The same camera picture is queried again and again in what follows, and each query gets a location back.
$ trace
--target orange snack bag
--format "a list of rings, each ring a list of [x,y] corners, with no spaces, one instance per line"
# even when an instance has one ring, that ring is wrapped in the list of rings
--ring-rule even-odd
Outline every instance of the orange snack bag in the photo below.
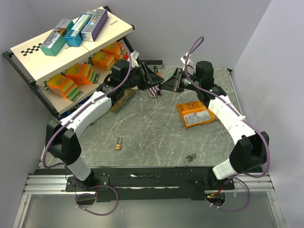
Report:
[[[186,128],[211,123],[218,119],[201,101],[176,104],[176,108]]]
[[[90,65],[80,63],[66,69],[62,74],[72,79],[76,84],[95,84],[99,78],[99,75],[95,74]]]
[[[60,74],[51,77],[44,84],[49,90],[73,102],[83,93],[72,79]]]
[[[122,47],[123,53],[120,50],[120,47],[122,46],[122,43],[120,42],[114,42],[108,46],[106,46],[105,48],[103,48],[103,52],[105,53],[109,53],[114,55],[115,60],[120,60],[124,57],[124,54],[126,53],[126,50],[124,49],[124,47]]]
[[[110,70],[115,63],[115,57],[112,54],[108,54],[103,51],[97,51],[95,54],[89,57],[89,61],[96,67]]]

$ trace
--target white wall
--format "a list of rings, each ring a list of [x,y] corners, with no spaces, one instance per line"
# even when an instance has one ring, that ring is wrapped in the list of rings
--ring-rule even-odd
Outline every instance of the white wall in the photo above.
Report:
[[[135,25],[128,36],[142,59],[180,65],[180,57],[201,35],[204,45],[194,62],[233,69],[271,0],[28,0],[45,31],[61,18],[108,5]]]
[[[272,0],[232,71],[242,109],[270,136],[270,174],[288,227],[304,222],[304,1]]]
[[[37,167],[51,115],[2,53],[41,32],[29,4],[0,7],[0,227],[12,227],[29,172]]]

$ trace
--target teal box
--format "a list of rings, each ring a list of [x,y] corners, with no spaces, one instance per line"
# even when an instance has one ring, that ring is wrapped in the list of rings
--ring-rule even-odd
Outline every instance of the teal box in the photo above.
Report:
[[[81,30],[90,20],[92,14],[90,13],[82,13],[75,25],[71,28],[71,30],[66,34],[65,40],[69,46],[79,47],[82,43]]]
[[[56,56],[65,44],[65,35],[74,25],[72,20],[61,19],[59,24],[53,29],[48,38],[40,46],[47,56]]]

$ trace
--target purple box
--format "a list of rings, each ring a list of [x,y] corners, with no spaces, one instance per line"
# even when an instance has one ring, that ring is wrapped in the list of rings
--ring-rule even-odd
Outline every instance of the purple box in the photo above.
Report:
[[[108,11],[106,9],[97,9],[96,11],[88,10],[87,13],[91,13],[92,16],[82,29],[81,37],[84,41],[93,42],[108,19]]]

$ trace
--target shelf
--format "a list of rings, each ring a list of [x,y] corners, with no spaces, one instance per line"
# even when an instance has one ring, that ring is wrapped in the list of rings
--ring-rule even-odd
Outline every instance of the shelf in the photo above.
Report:
[[[101,50],[114,41],[123,38],[133,31],[131,25],[110,12],[108,12],[108,15],[109,18],[95,42],[83,41],[79,47],[68,47],[67,44],[65,44],[56,56],[46,56],[40,50],[39,44],[45,41],[52,31],[50,30],[12,47],[11,51],[36,80],[37,84],[42,85],[44,81],[55,74],[64,71],[84,59],[88,59],[91,54]],[[27,53],[27,55],[24,56],[25,53],[23,51],[27,51],[28,48],[32,53]]]
[[[61,97],[54,92],[47,90],[43,85],[38,85],[41,92],[47,97],[49,102],[55,107],[55,109],[59,112],[59,114],[64,113],[74,105],[78,104],[80,101],[90,96],[100,84],[103,83],[104,78],[111,73],[110,70],[103,70],[95,66],[91,66],[97,74],[100,74],[97,84],[92,85],[78,85],[79,89],[83,92],[83,94],[75,101],[71,102],[64,97]]]

